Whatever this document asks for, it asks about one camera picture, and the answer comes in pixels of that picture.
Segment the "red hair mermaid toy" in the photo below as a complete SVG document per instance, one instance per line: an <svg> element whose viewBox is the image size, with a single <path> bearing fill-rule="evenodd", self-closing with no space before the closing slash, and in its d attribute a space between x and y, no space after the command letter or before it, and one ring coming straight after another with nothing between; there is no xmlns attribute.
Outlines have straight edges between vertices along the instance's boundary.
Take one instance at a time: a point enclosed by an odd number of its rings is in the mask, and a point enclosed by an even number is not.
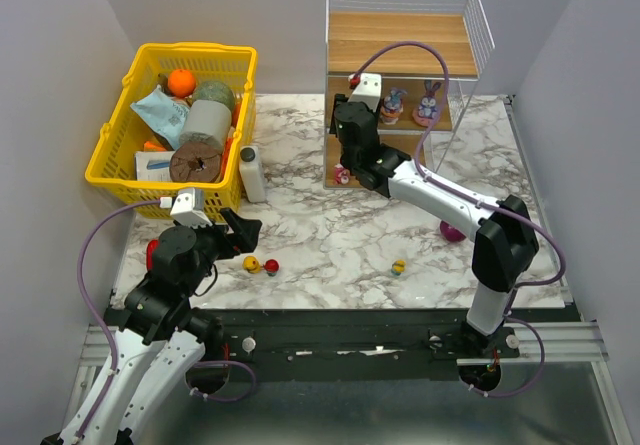
<svg viewBox="0 0 640 445"><path fill-rule="evenodd" d="M268 276L274 277L278 274L280 266L275 259L268 259L263 264L263 268Z"/></svg>

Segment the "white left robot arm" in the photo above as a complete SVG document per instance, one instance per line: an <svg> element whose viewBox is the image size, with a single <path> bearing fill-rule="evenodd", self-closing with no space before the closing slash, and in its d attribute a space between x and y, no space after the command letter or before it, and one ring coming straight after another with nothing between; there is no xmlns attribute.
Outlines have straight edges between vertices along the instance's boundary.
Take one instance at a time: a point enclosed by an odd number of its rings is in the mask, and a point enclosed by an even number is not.
<svg viewBox="0 0 640 445"><path fill-rule="evenodd" d="M177 383L205 368L223 343L219 319L194 308L201 282L227 260L255 250L262 223L232 209L221 224L198 212L159 236L152 266L128 294L117 329L101 328L110 351L84 403L46 444L133 444Z"/></svg>

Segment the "small yellow blue toy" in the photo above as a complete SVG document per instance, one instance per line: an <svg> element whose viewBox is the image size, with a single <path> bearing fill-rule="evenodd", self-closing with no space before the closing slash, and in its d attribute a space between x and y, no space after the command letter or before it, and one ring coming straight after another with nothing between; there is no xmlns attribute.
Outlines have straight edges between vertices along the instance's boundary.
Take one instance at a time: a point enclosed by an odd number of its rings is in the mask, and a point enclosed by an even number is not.
<svg viewBox="0 0 640 445"><path fill-rule="evenodd" d="M391 267L391 273L395 276L400 276L405 272L406 262L404 260L396 260Z"/></svg>

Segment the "purple bunny pink donut toy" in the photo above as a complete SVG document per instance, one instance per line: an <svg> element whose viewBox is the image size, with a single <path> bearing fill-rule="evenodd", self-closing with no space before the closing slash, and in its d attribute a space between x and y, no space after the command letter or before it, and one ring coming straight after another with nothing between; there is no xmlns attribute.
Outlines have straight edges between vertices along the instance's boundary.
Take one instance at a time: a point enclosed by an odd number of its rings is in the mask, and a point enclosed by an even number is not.
<svg viewBox="0 0 640 445"><path fill-rule="evenodd" d="M436 95L442 85L441 81L430 79L424 81L424 94L412 111L412 119L417 125L428 127L433 123L438 111Z"/></svg>

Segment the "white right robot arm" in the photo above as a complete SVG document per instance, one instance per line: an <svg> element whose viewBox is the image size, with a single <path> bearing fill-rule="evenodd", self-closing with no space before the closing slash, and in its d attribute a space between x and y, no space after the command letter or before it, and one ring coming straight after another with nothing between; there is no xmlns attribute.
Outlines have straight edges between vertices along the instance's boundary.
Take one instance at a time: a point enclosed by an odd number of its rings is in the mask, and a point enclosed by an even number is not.
<svg viewBox="0 0 640 445"><path fill-rule="evenodd" d="M422 209L473 243L471 268L478 286L462 332L486 344L504 323L517 279L539 251L528 209L514 195L498 200L430 172L382 143L377 121L378 113L367 104L334 96L329 132L340 143L340 163L363 188Z"/></svg>

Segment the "pink bear toy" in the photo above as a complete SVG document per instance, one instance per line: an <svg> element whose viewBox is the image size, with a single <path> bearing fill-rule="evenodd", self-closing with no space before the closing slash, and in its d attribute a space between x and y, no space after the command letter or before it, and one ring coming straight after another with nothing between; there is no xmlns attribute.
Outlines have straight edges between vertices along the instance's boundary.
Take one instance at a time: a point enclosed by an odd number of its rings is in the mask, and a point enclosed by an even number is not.
<svg viewBox="0 0 640 445"><path fill-rule="evenodd" d="M334 182L336 185L347 185L350 182L349 171L340 163L334 166Z"/></svg>

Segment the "purple bunny cupcake toy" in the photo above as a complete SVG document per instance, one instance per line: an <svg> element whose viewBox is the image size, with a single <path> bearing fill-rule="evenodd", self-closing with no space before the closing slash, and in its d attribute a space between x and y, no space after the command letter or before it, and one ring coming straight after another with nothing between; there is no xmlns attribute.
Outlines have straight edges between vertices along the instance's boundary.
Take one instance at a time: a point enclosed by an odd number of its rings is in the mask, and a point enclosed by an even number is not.
<svg viewBox="0 0 640 445"><path fill-rule="evenodd" d="M380 109L380 121L385 125L395 125L404 110L403 100L407 91L392 87L384 97Z"/></svg>

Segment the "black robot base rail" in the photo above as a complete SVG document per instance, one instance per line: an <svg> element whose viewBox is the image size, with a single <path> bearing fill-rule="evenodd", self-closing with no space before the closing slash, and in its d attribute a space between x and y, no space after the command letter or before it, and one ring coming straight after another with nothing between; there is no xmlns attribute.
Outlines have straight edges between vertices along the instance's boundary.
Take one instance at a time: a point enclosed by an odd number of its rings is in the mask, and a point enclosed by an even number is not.
<svg viewBox="0 0 640 445"><path fill-rule="evenodd" d="M506 344L512 324L483 345L462 335L462 309L444 310L202 310L209 326L205 361L232 366L193 368L187 379L214 391L224 380L336 382L478 379L494 358L521 358Z"/></svg>

